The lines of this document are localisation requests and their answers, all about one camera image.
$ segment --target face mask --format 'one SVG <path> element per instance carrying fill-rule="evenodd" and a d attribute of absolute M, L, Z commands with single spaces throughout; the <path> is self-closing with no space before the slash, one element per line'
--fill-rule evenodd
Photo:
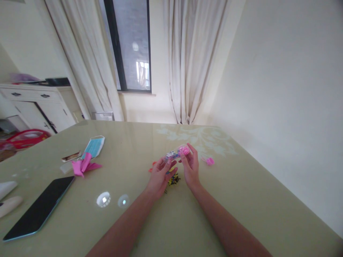
<path fill-rule="evenodd" d="M 101 148 L 104 145 L 104 141 L 104 136 L 91 137 L 81 158 L 84 159 L 87 152 L 92 155 L 92 158 L 97 157 L 101 151 Z"/>

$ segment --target white cabinet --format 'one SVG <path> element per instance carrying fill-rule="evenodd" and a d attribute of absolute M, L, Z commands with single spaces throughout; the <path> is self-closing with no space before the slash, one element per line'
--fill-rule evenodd
<path fill-rule="evenodd" d="M 54 127 L 57 132 L 65 130 L 73 125 L 70 123 L 67 112 L 60 103 L 38 101 L 37 104 L 49 119 L 50 125 Z"/>
<path fill-rule="evenodd" d="M 0 84 L 0 92 L 11 100 L 31 129 L 41 129 L 53 135 L 82 120 L 80 107 L 70 86 Z"/>
<path fill-rule="evenodd" d="M 39 111 L 34 102 L 13 101 L 17 110 L 25 117 L 27 123 L 34 125 L 35 129 L 54 133 L 43 114 Z"/>

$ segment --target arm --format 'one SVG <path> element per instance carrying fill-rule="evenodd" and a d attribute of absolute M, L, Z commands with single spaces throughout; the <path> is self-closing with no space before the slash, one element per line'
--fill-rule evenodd
<path fill-rule="evenodd" d="M 185 180 L 203 209 L 228 256 L 271 256 L 267 249 L 221 206 L 199 181 L 198 153 L 190 144 L 193 154 L 182 155 Z"/>
<path fill-rule="evenodd" d="M 154 165 L 146 189 L 95 244 L 86 255 L 87 257 L 128 256 L 130 254 L 151 208 L 163 195 L 170 178 L 177 172 L 177 168 L 175 168 L 171 173 L 166 174 L 175 164 L 176 161 L 169 161 L 164 165 L 161 158 Z"/>

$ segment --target smartphone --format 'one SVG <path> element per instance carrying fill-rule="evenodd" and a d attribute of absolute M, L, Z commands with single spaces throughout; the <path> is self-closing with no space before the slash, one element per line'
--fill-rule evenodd
<path fill-rule="evenodd" d="M 5 235 L 3 241 L 6 242 L 32 235 L 39 231 L 74 179 L 75 177 L 71 176 L 53 180 L 7 235 Z"/>

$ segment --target glass table top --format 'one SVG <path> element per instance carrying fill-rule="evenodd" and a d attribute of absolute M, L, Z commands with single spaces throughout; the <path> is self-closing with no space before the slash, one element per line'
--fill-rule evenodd
<path fill-rule="evenodd" d="M 62 157 L 83 151 L 91 137 L 105 136 L 94 162 L 103 167 L 76 177 L 43 228 L 0 242 L 1 256 L 84 256 L 145 188 L 152 162 L 186 142 L 200 160 L 203 186 L 274 256 L 336 256 L 342 239 L 261 164 L 218 127 L 83 121 L 0 163 L 0 182 L 18 186 L 2 201 L 22 204 L 0 218 L 7 234 L 50 182 L 72 176 Z M 167 186 L 154 205 L 132 256 L 225 256 L 214 231 L 181 180 Z"/>

